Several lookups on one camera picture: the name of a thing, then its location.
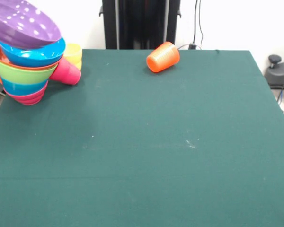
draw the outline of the green felt surface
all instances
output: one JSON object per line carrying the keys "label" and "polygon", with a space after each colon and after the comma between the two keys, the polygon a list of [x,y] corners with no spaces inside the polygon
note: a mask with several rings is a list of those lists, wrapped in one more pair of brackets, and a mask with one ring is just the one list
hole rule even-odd
{"label": "green felt surface", "polygon": [[284,227],[284,117],[249,52],[83,53],[0,108],[0,227]]}

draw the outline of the blue bowl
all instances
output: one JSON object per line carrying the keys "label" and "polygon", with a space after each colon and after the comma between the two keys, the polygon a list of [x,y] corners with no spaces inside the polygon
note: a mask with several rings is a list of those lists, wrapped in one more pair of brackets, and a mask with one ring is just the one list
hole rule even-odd
{"label": "blue bowl", "polygon": [[15,84],[1,77],[4,89],[15,96],[26,96],[41,90],[47,83],[48,79],[38,84]]}
{"label": "blue bowl", "polygon": [[54,64],[63,55],[66,43],[63,38],[57,42],[34,50],[21,50],[0,41],[6,57],[15,65],[23,67],[43,67]]}

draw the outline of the pink cup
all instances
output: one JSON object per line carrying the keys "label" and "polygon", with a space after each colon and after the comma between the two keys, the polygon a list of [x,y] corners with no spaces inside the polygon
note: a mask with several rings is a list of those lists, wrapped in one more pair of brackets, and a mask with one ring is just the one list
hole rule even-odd
{"label": "pink cup", "polygon": [[6,94],[8,94],[10,97],[12,97],[13,99],[15,99],[17,102],[23,104],[23,105],[34,105],[37,104],[38,102],[41,101],[42,97],[44,96],[45,90],[47,88],[47,84],[48,82],[45,84],[45,86],[40,89],[39,91],[32,93],[30,95],[26,95],[26,96],[15,96],[12,95],[10,93],[8,93],[6,90],[4,90],[6,92]]}
{"label": "pink cup", "polygon": [[75,85],[79,82],[80,78],[81,71],[62,57],[57,68],[49,79],[63,84]]}

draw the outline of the pink bowl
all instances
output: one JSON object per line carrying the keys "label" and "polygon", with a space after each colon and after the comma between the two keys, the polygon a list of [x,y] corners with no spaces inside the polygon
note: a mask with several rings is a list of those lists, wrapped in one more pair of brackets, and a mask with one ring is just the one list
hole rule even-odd
{"label": "pink bowl", "polygon": [[38,102],[41,101],[42,97],[44,96],[45,90],[47,88],[47,84],[48,82],[45,84],[45,86],[40,89],[39,91],[32,93],[30,95],[26,95],[26,96],[15,96],[12,95],[10,93],[8,93],[6,90],[4,90],[6,92],[6,94],[8,94],[10,97],[12,97],[13,99],[15,99],[17,102],[23,104],[23,105],[34,105]]}

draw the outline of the black knob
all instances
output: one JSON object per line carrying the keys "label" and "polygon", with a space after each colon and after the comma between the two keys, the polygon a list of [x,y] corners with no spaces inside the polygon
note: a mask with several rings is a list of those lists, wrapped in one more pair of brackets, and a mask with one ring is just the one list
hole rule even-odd
{"label": "black knob", "polygon": [[282,61],[282,58],[279,55],[275,55],[275,54],[270,55],[268,59],[270,63],[272,63],[273,65],[276,65],[277,63]]}

